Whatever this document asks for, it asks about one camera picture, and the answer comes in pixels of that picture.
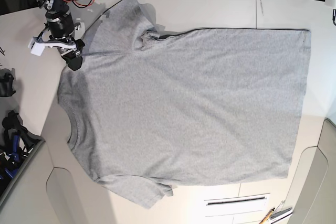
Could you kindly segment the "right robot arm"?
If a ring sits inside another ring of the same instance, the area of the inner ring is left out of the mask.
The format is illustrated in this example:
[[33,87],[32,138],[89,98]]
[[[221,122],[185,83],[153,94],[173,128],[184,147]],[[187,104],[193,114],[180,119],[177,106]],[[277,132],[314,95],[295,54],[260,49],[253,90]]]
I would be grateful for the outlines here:
[[74,22],[69,3],[84,9],[95,0],[80,4],[77,0],[36,0],[39,8],[45,9],[45,28],[33,37],[28,45],[31,54],[41,56],[45,48],[57,48],[68,68],[76,71],[81,68],[82,51],[85,43],[80,38],[85,30],[83,22]]

